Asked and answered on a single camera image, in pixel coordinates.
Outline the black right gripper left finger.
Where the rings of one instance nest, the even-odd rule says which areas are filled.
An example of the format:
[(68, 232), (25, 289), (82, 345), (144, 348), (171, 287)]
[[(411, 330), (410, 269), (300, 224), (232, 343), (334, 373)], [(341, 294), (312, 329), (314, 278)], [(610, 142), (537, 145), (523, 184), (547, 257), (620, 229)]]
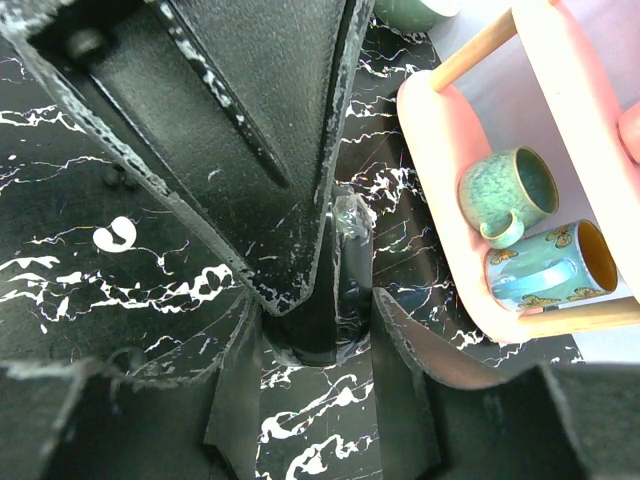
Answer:
[(94, 359), (1, 365), (5, 479), (251, 479), (261, 309), (241, 294), (136, 373)]

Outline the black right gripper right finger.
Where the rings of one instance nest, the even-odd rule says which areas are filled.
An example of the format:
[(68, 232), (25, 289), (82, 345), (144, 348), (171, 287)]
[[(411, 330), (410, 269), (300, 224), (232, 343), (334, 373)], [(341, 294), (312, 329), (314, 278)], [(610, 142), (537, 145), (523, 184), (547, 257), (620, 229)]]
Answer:
[(388, 479), (635, 479), (639, 369), (537, 364), (509, 375), (373, 292), (371, 355)]

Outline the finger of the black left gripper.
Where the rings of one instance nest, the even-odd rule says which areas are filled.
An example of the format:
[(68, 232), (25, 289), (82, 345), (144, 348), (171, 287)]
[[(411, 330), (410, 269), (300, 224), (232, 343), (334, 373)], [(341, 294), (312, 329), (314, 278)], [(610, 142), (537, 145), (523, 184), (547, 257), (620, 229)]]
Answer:
[(203, 55), (169, 1), (5, 1), (1, 33), (45, 90), (243, 282), (213, 176), (250, 154), (202, 82)]
[(176, 179), (272, 314), (314, 289), (369, 1), (154, 1), (213, 103), (218, 170)]

